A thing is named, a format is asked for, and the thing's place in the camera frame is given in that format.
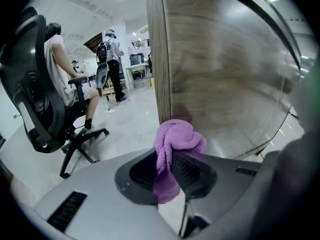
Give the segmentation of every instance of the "wooden panel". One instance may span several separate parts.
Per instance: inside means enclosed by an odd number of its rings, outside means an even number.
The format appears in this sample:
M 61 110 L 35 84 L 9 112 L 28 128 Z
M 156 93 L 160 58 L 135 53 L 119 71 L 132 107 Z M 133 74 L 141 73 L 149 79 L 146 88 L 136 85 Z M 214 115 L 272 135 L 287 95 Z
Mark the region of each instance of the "wooden panel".
M 163 0 L 146 0 L 159 123 L 171 119 L 167 32 Z
M 237 0 L 163 1 L 171 117 L 203 134 L 211 155 L 234 158 L 270 141 L 299 79 L 281 39 Z

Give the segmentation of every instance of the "person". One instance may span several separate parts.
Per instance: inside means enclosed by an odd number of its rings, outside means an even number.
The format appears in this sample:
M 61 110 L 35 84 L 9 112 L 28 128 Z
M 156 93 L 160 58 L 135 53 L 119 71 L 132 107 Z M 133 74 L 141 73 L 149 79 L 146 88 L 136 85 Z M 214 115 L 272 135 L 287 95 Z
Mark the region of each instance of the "person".
M 77 73 L 70 64 L 61 36 L 61 26 L 58 23 L 50 23 L 46 26 L 44 56 L 48 73 L 58 95 L 67 107 L 71 107 L 78 100 L 78 94 L 74 85 L 70 87 L 68 84 L 68 75 L 71 79 L 86 77 L 88 81 L 89 78 L 86 74 Z M 92 120 L 98 104 L 99 93 L 97 89 L 86 85 L 82 87 L 82 91 L 84 99 L 89 100 L 84 127 L 87 132 L 92 132 L 94 131 Z
M 114 93 L 115 93 L 115 100 L 117 102 L 124 101 L 127 97 L 122 92 L 121 85 L 120 85 L 120 64 L 119 64 L 119 57 L 124 55 L 124 52 L 119 49 L 119 42 L 116 40 L 115 32 L 112 29 L 109 29 L 105 32 L 106 39 L 105 42 L 110 44 L 110 50 L 112 53 L 112 60 L 107 62 L 109 66 L 109 76 L 113 83 Z
M 73 67 L 74 72 L 78 73 L 78 71 L 77 71 L 77 62 L 76 62 L 75 60 L 73 60 L 73 61 L 71 62 L 71 65 L 72 65 L 72 67 Z

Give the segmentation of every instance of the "purple cloth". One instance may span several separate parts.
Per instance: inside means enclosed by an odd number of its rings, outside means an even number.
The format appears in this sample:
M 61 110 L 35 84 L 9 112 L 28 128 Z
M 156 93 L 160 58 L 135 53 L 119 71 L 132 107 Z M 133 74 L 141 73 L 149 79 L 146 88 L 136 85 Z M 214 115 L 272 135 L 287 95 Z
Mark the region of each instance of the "purple cloth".
M 190 123 L 173 119 L 160 125 L 154 146 L 157 154 L 157 177 L 153 184 L 153 193 L 158 197 L 159 204 L 165 204 L 180 192 L 180 187 L 170 170 L 172 149 L 202 153 L 206 148 L 206 140 L 200 133 L 194 132 Z

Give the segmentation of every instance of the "man standing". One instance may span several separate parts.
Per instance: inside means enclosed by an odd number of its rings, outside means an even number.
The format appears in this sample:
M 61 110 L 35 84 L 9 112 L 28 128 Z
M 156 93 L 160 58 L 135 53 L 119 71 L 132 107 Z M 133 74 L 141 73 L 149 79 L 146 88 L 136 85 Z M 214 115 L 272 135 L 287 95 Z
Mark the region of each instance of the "man standing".
M 75 60 L 73 60 L 72 62 L 71 62 L 71 65 L 72 65 L 72 67 L 73 67 L 73 70 L 76 72 L 76 73 L 78 73 L 77 72 L 77 62 L 75 61 Z
M 115 99 L 117 102 L 122 102 L 127 98 L 122 92 L 119 76 L 119 60 L 120 57 L 124 55 L 124 52 L 119 49 L 119 42 L 116 40 L 117 37 L 112 29 L 109 29 L 105 32 L 105 37 L 106 39 L 104 41 L 110 44 L 110 50 L 112 53 L 112 60 L 107 62 L 107 64 L 109 66 L 109 76 L 113 83 Z

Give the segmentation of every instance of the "black office chair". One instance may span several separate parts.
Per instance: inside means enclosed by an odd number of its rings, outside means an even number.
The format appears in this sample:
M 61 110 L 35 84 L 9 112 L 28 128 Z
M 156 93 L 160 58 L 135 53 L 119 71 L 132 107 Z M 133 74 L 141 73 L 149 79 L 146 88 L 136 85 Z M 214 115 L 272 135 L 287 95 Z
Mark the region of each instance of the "black office chair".
M 23 118 L 24 129 L 33 148 L 41 153 L 52 153 L 62 148 L 66 154 L 59 174 L 66 179 L 70 174 L 65 170 L 75 150 L 94 163 L 80 146 L 101 133 L 108 135 L 109 132 L 102 128 L 85 135 L 75 134 L 74 121 L 87 111 L 82 91 L 82 82 L 86 78 L 68 82 L 75 85 L 79 101 L 72 107 L 66 107 L 47 70 L 45 33 L 46 20 L 42 15 L 28 18 L 17 28 L 1 51 L 0 79 Z

